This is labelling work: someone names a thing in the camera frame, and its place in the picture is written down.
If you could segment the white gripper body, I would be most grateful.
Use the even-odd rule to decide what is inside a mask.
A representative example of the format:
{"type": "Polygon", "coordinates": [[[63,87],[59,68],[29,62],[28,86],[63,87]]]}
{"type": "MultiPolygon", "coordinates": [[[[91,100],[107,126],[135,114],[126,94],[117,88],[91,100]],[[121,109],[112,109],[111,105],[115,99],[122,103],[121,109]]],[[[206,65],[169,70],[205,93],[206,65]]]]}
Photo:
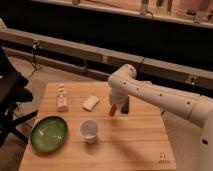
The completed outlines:
{"type": "Polygon", "coordinates": [[[124,105],[128,100],[128,93],[122,89],[111,87],[109,90],[110,104],[116,104],[118,106],[124,105]]]}

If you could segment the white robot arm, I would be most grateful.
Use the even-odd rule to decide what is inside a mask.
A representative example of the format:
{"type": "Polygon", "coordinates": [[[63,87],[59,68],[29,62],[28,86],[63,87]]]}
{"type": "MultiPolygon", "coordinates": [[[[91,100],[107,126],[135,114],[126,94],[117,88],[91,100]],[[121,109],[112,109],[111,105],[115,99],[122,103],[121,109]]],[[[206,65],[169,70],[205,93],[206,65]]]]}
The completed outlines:
{"type": "Polygon", "coordinates": [[[112,105],[129,95],[190,121],[202,129],[195,171],[213,171],[213,98],[136,80],[136,69],[125,64],[108,77],[112,105]]]}

